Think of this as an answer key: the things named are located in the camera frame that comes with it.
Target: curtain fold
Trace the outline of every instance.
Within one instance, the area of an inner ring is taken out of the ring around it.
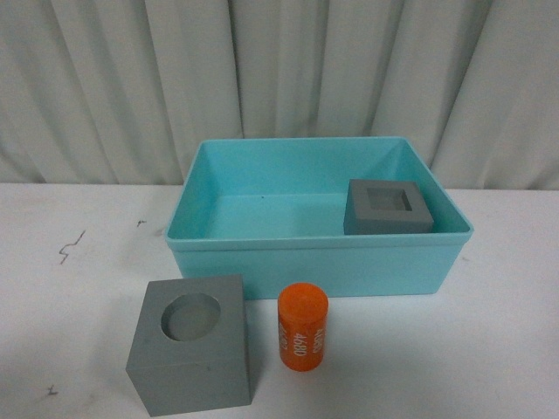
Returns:
[[[402,135],[559,189],[556,0],[0,2],[0,182],[178,184],[214,138]]]

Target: orange cylinder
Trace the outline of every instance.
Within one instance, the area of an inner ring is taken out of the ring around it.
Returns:
[[[314,284],[298,282],[278,297],[279,356],[295,371],[310,371],[324,355],[328,296]]]

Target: gray block with circular hole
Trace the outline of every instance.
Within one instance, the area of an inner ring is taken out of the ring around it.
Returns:
[[[126,371],[150,416],[250,404],[241,276],[150,282]]]
[[[345,234],[429,233],[432,227],[431,212],[415,182],[349,181]]]

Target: teal plastic bin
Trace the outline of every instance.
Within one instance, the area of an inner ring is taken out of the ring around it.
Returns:
[[[345,236],[349,179],[414,181],[432,233]],[[473,233],[404,138],[202,143],[165,233],[186,278],[241,273],[247,299],[298,281],[329,297],[438,290]]]

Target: gray cube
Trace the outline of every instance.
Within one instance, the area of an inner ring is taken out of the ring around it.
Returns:
[[[241,276],[150,282],[126,371],[150,416],[250,404]]]
[[[433,218],[416,183],[349,181],[345,234],[429,233],[432,227]]]

